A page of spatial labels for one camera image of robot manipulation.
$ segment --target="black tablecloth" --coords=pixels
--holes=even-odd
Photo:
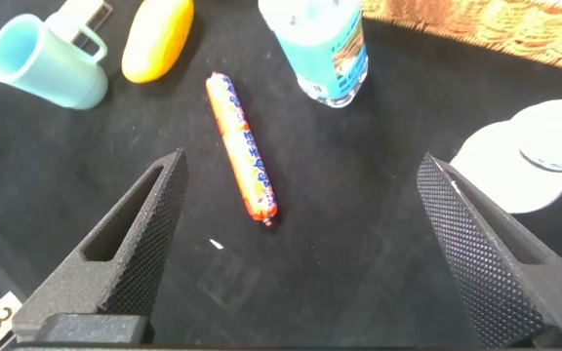
[[[72,111],[0,84],[0,265],[30,294],[155,159],[182,146],[190,185],[153,316],[165,343],[477,345],[415,174],[479,128],[562,98],[562,70],[364,22],[368,78],[348,107],[309,99],[256,1],[199,0],[177,65],[129,83],[140,1],[111,1],[105,101]],[[59,1],[0,0],[0,27]],[[247,216],[204,90],[230,75],[283,214]],[[562,255],[562,198],[522,222]],[[224,246],[217,250],[214,239]]]

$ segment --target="bottle label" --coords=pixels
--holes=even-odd
[[[352,91],[366,68],[366,45],[357,7],[331,40],[305,46],[277,37],[299,85],[312,98],[342,98]]]

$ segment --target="woven basket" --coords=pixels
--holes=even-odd
[[[562,0],[363,0],[363,16],[562,67]]]

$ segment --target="orange candy wrapper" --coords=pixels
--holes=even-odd
[[[277,202],[233,84],[214,72],[205,85],[244,205],[252,219],[270,226]]]

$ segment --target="plastic water bottle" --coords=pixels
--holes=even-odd
[[[259,0],[299,86],[311,98],[344,107],[368,74],[361,0]]]

